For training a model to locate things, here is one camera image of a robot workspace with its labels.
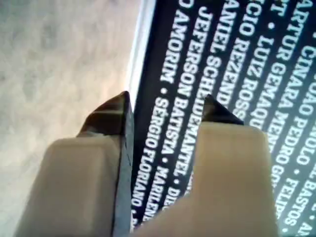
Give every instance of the textured beige background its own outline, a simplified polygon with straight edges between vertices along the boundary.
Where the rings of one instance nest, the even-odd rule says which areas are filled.
[[[140,0],[0,0],[0,237],[43,152],[123,90]]]

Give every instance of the beige surface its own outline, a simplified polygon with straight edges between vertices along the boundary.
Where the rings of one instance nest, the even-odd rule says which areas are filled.
[[[123,89],[139,0],[0,1],[0,237],[45,148]]]
[[[270,174],[261,131],[202,123],[192,192],[133,237],[277,237]]]
[[[46,151],[16,237],[109,237],[118,136],[61,139]]]

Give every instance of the white border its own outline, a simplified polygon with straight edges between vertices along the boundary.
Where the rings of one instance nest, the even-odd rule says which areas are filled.
[[[127,66],[124,88],[124,90],[129,92],[133,111],[135,109],[156,2],[157,0],[142,0],[136,23],[135,36]]]

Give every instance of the black sign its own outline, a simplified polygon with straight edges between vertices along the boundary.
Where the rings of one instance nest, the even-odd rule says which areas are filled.
[[[316,235],[315,16],[312,0],[158,0],[135,109],[134,225],[190,191],[212,94],[268,135],[280,231]]]

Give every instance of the concrete surface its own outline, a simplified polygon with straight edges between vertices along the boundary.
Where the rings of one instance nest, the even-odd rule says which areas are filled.
[[[123,90],[140,0],[0,1],[0,237],[45,148]]]

